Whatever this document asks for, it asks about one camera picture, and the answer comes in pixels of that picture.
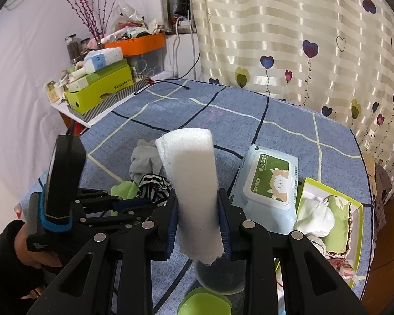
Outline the person's left hand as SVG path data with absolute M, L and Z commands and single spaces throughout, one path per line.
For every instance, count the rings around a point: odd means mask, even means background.
M 25 223 L 15 237 L 15 254 L 23 265 L 40 269 L 43 265 L 48 267 L 62 267 L 56 253 L 30 252 L 27 247 L 28 225 Z

